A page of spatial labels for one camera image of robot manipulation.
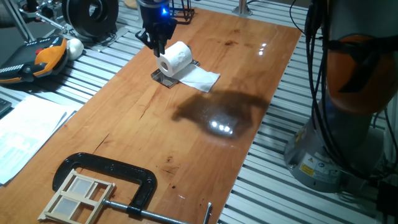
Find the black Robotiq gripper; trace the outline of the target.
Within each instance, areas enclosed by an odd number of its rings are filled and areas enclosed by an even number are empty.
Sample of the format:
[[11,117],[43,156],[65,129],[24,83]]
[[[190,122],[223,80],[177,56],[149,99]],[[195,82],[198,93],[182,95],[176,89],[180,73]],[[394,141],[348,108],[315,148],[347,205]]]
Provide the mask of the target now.
[[[154,49],[156,57],[165,53],[169,36],[173,36],[177,21],[170,14],[169,0],[137,0],[143,29],[135,33],[135,37],[146,47]],[[155,48],[151,36],[155,36]]]

